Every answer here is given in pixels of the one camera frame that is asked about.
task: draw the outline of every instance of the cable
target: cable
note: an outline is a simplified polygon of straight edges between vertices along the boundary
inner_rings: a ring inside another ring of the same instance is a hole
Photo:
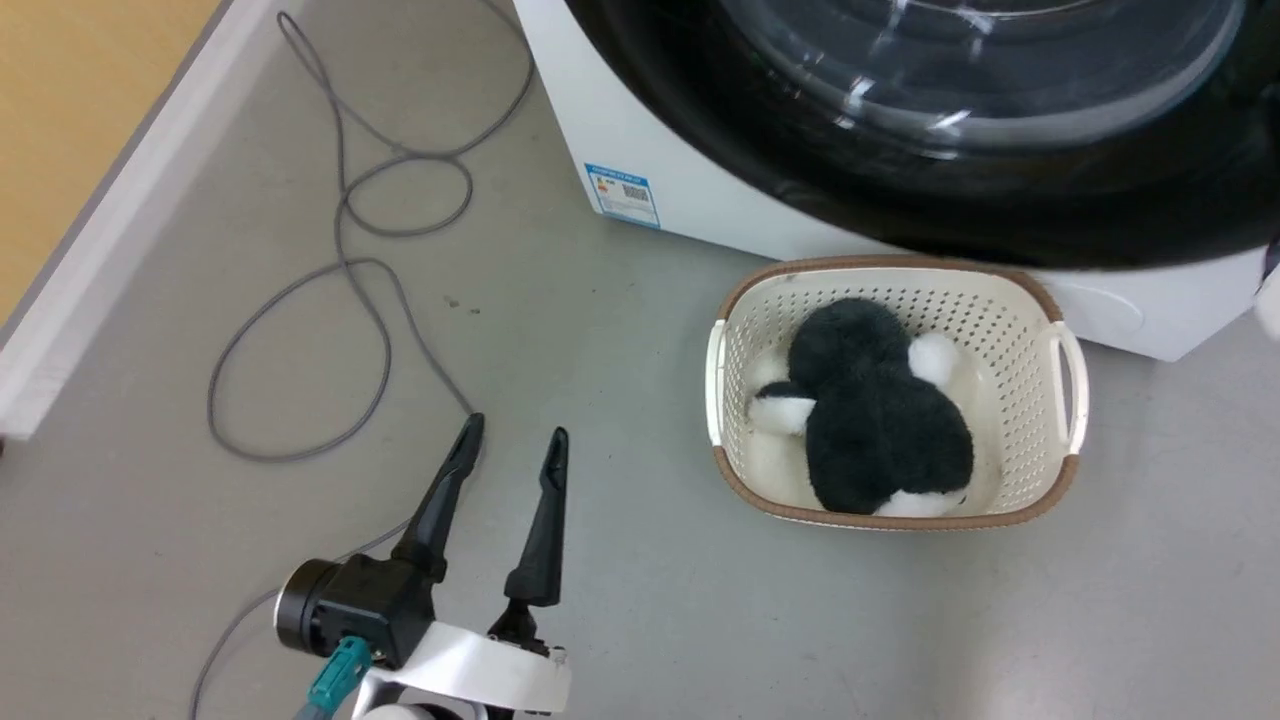
[[[516,97],[511,101],[507,109],[503,110],[500,115],[498,115],[498,119],[494,120],[489,127],[486,127],[479,135],[476,135],[474,138],[452,150],[422,150],[422,149],[410,147],[379,131],[372,123],[365,119],[364,115],[361,115],[356,109],[353,109],[349,104],[347,104],[347,101],[343,100],[342,96],[338,95],[337,90],[334,90],[333,87],[333,82],[329,79],[329,70],[328,68],[325,68],[324,60],[320,58],[320,54],[311,44],[311,40],[307,37],[307,35],[302,32],[301,27],[298,27],[298,23],[293,19],[293,17],[291,17],[288,13],[284,12],[276,13],[275,24],[280,28],[280,33],[284,36],[284,41],[288,44],[289,50],[293,53],[293,55],[302,64],[303,69],[306,69],[307,74],[310,74],[311,78],[316,82],[316,86],[320,88],[320,91],[324,92],[325,99],[328,99],[329,101],[329,109],[333,113],[333,126],[337,140],[338,191],[339,191],[339,200],[334,209],[334,218],[333,218],[333,243],[337,260],[321,268],[316,268],[310,273],[306,273],[301,278],[285,286],[283,290],[280,290],[280,292],[275,293],[270,300],[264,302],[262,306],[259,307],[256,311],[253,311],[253,314],[250,315],[250,318],[232,334],[232,338],[227,342],[227,346],[218,356],[218,361],[214,363],[214,369],[209,378],[209,392],[206,395],[206,401],[205,401],[205,418],[209,423],[210,436],[219,446],[221,446],[232,455],[255,462],[296,462],[300,460],[306,460],[308,457],[315,457],[317,455],[334,450],[346,441],[351,439],[356,433],[364,429],[364,427],[369,423],[369,419],[378,410],[378,406],[381,404],[383,395],[387,392],[387,384],[390,382],[392,340],[381,313],[379,313],[378,307],[374,305],[374,301],[370,299],[369,292],[365,290],[365,286],[353,272],[353,268],[356,265],[374,265],[381,269],[384,273],[387,273],[388,279],[390,279],[392,286],[396,290],[397,302],[399,304],[401,311],[404,314],[404,319],[408,320],[410,332],[413,336],[413,341],[417,345],[419,351],[422,354],[422,357],[431,366],[431,370],[440,379],[440,382],[444,383],[444,387],[448,388],[449,393],[457,401],[462,411],[468,415],[474,411],[471,401],[467,400],[466,395],[462,392],[458,384],[453,380],[453,378],[449,377],[449,373],[435,357],[435,354],[428,345],[426,338],[422,336],[421,329],[419,329],[417,323],[413,319],[413,311],[410,307],[408,299],[404,295],[404,286],[401,283],[399,275],[396,274],[396,270],[393,270],[390,265],[376,258],[349,258],[347,255],[343,243],[342,229],[343,229],[343,218],[349,218],[351,222],[353,222],[360,228],[379,237],[385,237],[385,238],[424,237],[452,225],[458,218],[462,217],[462,214],[467,210],[467,206],[471,205],[471,196],[475,190],[475,183],[472,182],[471,172],[466,168],[466,165],[462,164],[461,156],[466,154],[468,150],[489,140],[489,137],[493,136],[493,133],[498,132],[498,129],[502,128],[507,123],[507,120],[511,119],[511,117],[516,113],[516,109],[520,108],[520,104],[525,100],[525,96],[529,95],[529,88],[534,82],[534,68],[535,68],[532,51],[530,50],[529,44],[525,41],[525,36],[521,32],[520,26],[516,23],[516,20],[512,19],[509,15],[507,15],[504,12],[502,12],[497,5],[494,5],[493,0],[477,0],[477,1],[481,3],[485,8],[488,8],[494,15],[497,15],[498,19],[500,19],[503,24],[507,26],[507,29],[509,29],[512,35],[515,35],[515,37],[520,41],[521,46],[525,49],[527,68],[525,69],[525,77],[520,85],[520,91],[516,94]],[[394,155],[390,159],[375,164],[367,170],[357,174],[349,182],[347,179],[347,138],[346,138],[346,126],[343,123],[344,117],[349,118],[357,126],[362,127],[365,131],[367,131],[370,135],[372,135],[383,145],[385,145],[394,152]],[[383,172],[390,168],[394,168],[403,163],[413,163],[413,161],[443,163],[445,165],[452,167],[462,176],[462,179],[466,182],[466,195],[462,197],[462,201],[458,204],[458,206],[452,213],[449,213],[448,217],[435,223],[417,228],[388,228],[370,222],[369,219],[361,217],[360,213],[356,211],[355,206],[351,202],[351,197],[358,188],[364,187],[365,183],[367,183],[369,181],[374,179],[375,177],[380,176]],[[218,421],[218,386],[219,382],[221,380],[223,370],[228,359],[230,359],[232,354],[234,354],[239,342],[244,340],[244,336],[253,328],[253,325],[260,319],[262,319],[264,315],[266,315],[276,305],[279,305],[285,297],[288,297],[293,292],[297,292],[301,287],[306,286],[307,283],[334,273],[342,273],[342,275],[347,279],[347,284],[351,287],[352,293],[356,296],[357,300],[360,300],[360,304],[365,307],[365,311],[369,314],[369,319],[378,328],[378,333],[383,341],[381,377],[378,382],[378,389],[374,392],[374,396],[369,401],[369,405],[365,407],[365,411],[346,430],[342,430],[340,433],[329,439],[298,450],[273,451],[273,452],[251,450],[238,443],[237,441],[230,439]],[[408,520],[396,525],[394,528],[366,542],[365,544],[347,553],[343,553],[337,559],[337,561],[340,562],[343,560],[347,560],[352,555],[369,552],[370,550],[378,547],[379,544],[387,542],[388,539],[401,534],[402,532],[404,532],[404,528],[407,527],[408,527]],[[214,643],[212,650],[205,659],[205,662],[200,669],[200,674],[196,676],[196,682],[192,684],[191,702],[188,705],[188,714],[187,714],[188,720],[198,719],[200,702],[204,697],[205,684],[209,680],[209,674],[212,670],[214,662],[218,661],[219,655],[221,655],[223,648],[227,646],[227,642],[230,639],[232,634],[255,610],[269,603],[275,597],[275,594],[276,594],[275,591],[271,591],[251,600],[248,603],[241,607],[241,610],[236,614],[232,621],[223,630],[221,635],[219,635],[218,642]]]

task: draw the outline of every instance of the white baseboard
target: white baseboard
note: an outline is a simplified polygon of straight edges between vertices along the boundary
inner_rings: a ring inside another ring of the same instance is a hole
[[[173,209],[283,45],[276,10],[230,0],[115,179],[0,347],[0,436],[36,432]]]

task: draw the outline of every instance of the washing machine door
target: washing machine door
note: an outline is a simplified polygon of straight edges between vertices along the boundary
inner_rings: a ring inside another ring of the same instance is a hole
[[[567,0],[628,88],[778,200],[1047,268],[1280,231],[1280,0]]]

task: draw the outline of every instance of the gray floor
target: gray floor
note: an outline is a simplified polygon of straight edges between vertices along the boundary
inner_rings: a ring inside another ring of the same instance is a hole
[[[337,82],[392,135],[462,140],[518,55],[465,0],[317,0]],[[472,53],[468,49],[483,47]],[[387,402],[339,451],[251,465],[204,427],[210,365],[278,287],[329,258],[330,131],[280,56],[178,209],[47,423],[0,462],[6,717],[170,719],[239,603],[302,559],[401,520],[462,419],[403,322]],[[356,142],[356,161],[378,158]],[[545,96],[472,152],[449,232],[356,245],[404,275],[488,451],[449,548],[443,618],[500,609],[552,428],[573,437],[567,717],[1199,719],[1280,706],[1280,350],[1244,319],[1176,365],[1091,347],[1075,487],[1025,527],[884,536],[760,515],[701,420],[713,311],[763,263],[591,214]],[[370,193],[412,223],[457,197],[410,169]],[[389,299],[385,287],[380,300]],[[452,307],[447,296],[458,302]],[[230,369],[227,419],[264,447],[343,427],[378,346],[338,283],[291,302]],[[265,614],[233,642],[211,719],[289,717],[317,669]]]

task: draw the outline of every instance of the washing machine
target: washing machine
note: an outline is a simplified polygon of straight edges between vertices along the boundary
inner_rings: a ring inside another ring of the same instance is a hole
[[[596,211],[1032,269],[1176,360],[1280,231],[1280,0],[516,0]]]

